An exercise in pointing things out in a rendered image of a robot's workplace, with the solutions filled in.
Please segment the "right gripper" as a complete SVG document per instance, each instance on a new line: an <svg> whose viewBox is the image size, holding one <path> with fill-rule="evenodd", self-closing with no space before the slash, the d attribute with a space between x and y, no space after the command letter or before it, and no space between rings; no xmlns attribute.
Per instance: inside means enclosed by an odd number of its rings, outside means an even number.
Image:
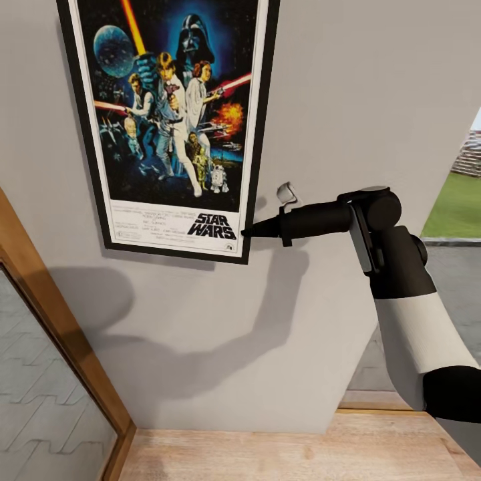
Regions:
<svg viewBox="0 0 481 481"><path fill-rule="evenodd" d="M243 236L282 238L283 247L292 247L292 240L326 234L326 216L323 204L304 205L284 213L284 206L279 207L279 214L268 220L256 222L252 228L241 231Z"/></svg>

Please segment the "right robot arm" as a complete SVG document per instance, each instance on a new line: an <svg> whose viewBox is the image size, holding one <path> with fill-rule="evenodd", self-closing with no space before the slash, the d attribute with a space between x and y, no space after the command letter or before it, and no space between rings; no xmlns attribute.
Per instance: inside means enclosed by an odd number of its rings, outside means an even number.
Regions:
<svg viewBox="0 0 481 481"><path fill-rule="evenodd" d="M375 301L391 382L415 411L432 416L481 468L481 368L454 327L430 274L426 246L405 225L388 186L303 205L291 182L277 187L279 214L243 236L292 240L351 234Z"/></svg>

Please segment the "poster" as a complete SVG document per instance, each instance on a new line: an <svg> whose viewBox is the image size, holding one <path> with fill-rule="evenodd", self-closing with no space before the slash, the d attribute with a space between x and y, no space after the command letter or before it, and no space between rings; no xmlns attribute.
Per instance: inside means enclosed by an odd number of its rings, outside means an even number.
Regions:
<svg viewBox="0 0 481 481"><path fill-rule="evenodd" d="M248 265L281 0L57 0L106 249Z"/></svg>

